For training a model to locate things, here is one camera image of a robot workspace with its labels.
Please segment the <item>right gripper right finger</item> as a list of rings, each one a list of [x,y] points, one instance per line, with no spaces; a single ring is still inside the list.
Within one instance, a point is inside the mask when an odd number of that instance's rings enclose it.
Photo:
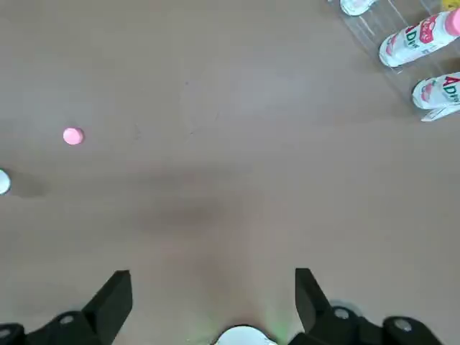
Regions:
[[[308,268],[295,270],[295,306],[303,332],[291,344],[441,345],[422,322],[390,316],[380,326],[344,306],[333,306]]]

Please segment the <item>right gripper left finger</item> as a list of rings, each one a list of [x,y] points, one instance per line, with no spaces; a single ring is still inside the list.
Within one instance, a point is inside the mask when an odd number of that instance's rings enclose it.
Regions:
[[[2,344],[112,344],[132,311],[132,277],[117,270],[81,310],[70,310],[36,331],[20,323],[1,324]]]

